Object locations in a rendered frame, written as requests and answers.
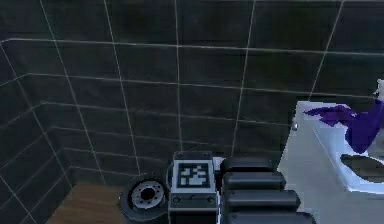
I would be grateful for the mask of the purple cloth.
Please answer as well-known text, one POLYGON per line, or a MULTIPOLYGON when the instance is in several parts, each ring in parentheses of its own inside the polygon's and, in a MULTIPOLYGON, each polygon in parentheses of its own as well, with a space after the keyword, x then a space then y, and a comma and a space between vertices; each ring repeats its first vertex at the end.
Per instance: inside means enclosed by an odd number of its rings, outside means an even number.
POLYGON ((305 111, 319 115, 320 121, 330 127, 341 124, 347 128, 345 140, 355 153, 365 153, 380 131, 384 120, 384 101, 375 99, 368 112, 356 112, 342 105, 320 107, 305 111))

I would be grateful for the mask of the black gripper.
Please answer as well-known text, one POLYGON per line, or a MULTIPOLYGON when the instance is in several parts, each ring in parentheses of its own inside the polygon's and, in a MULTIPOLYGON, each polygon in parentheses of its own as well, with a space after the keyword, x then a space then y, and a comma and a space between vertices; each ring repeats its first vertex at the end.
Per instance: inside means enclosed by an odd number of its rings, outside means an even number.
POLYGON ((168 190, 160 176, 133 177, 119 194, 123 224, 168 224, 168 190))

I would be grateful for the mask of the white toilet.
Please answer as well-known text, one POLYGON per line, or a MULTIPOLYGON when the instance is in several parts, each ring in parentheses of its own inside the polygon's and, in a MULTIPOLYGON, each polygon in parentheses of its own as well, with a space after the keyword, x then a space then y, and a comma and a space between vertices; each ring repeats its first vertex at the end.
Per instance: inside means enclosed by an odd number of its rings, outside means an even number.
MULTIPOLYGON (((384 101, 384 80, 375 99, 384 101)), ((347 128, 330 127, 305 111, 346 104, 299 101, 278 171, 296 191, 299 210, 317 224, 384 224, 384 120, 365 153, 345 140, 347 128)))

